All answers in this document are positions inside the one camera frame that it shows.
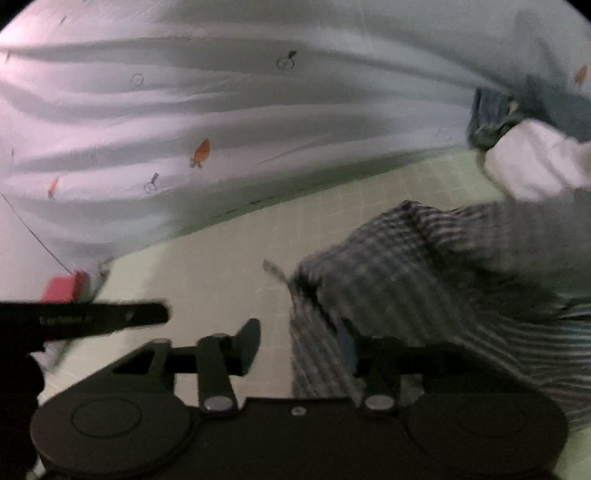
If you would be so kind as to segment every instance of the striped fabric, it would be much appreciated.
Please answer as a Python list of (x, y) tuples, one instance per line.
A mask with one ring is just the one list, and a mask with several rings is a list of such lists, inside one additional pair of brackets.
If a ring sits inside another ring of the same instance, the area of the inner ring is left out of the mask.
[[(573, 297), (591, 285), (578, 214), (591, 196), (575, 197), (451, 212), (406, 201), (306, 258), (290, 280), (294, 395), (361, 398), (328, 315), (412, 346), (463, 345), (551, 397), (572, 429), (591, 423), (591, 309)], [(412, 402), (420, 386), (404, 380)]]

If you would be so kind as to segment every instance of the cloth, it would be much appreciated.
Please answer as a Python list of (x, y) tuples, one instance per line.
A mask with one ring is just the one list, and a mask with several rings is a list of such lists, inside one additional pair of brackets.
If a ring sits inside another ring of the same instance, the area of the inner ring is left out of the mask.
[(90, 272), (369, 161), (465, 145), (477, 87), (566, 81), (588, 28), (556, 0), (36, 0), (0, 32), (0, 193)]
[(473, 147), (488, 150), (530, 115), (515, 96), (478, 88), (472, 104), (468, 140)]
[(484, 168), (511, 196), (539, 200), (591, 186), (591, 142), (580, 144), (543, 122), (528, 119), (486, 153)]
[[(569, 318), (576, 302), (555, 293), (549, 279), (563, 268), (579, 274), (590, 267), (588, 248), (574, 246), (591, 232), (588, 222), (568, 216), (572, 231), (587, 230), (555, 244), (559, 234), (547, 237), (547, 229), (560, 220), (545, 224), (585, 206), (585, 193), (450, 212), (406, 201), (304, 259), (290, 280), (294, 394), (360, 400), (360, 383), (342, 368), (323, 321), (346, 317), (366, 335), (462, 345), (547, 394), (572, 428), (588, 424), (591, 310)], [(569, 266), (557, 264), (566, 257)], [(536, 281), (540, 274), (544, 282)], [(588, 282), (585, 275), (579, 280)], [(420, 395), (414, 386), (410, 397)]]
[(526, 103), (533, 118), (544, 121), (579, 142), (591, 141), (591, 100), (539, 77), (526, 79)]

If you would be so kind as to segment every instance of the round pad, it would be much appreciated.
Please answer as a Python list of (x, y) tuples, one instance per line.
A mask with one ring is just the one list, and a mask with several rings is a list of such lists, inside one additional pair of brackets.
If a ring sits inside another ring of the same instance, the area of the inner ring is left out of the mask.
[(526, 475), (564, 448), (564, 414), (537, 393), (426, 394), (410, 407), (408, 431), (438, 463), (461, 474)]
[(152, 470), (169, 459), (191, 423), (187, 407), (170, 393), (55, 400), (35, 412), (31, 438), (42, 459), (72, 476), (125, 478)]

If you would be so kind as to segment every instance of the screw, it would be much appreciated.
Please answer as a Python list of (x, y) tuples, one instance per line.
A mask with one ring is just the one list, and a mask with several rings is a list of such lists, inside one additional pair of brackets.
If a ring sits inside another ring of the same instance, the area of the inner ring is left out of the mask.
[(234, 402), (225, 395), (216, 395), (205, 399), (203, 406), (207, 411), (221, 412), (230, 410), (234, 406)]
[(291, 409), (291, 414), (294, 417), (303, 417), (304, 415), (306, 415), (307, 410), (304, 407), (293, 407)]
[(386, 411), (396, 404), (389, 395), (371, 395), (365, 399), (365, 406), (374, 411)]

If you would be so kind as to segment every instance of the plaid fabric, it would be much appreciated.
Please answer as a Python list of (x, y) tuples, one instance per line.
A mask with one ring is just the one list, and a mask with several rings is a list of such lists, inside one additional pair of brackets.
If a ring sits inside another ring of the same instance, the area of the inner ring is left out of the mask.
[[(323, 321), (347, 317), (366, 335), (462, 345), (551, 397), (572, 428), (590, 423), (591, 309), (570, 293), (591, 271), (577, 213), (591, 196), (575, 197), (451, 212), (406, 201), (306, 258), (289, 282), (294, 395), (360, 401)], [(407, 380), (409, 402), (421, 391)]]

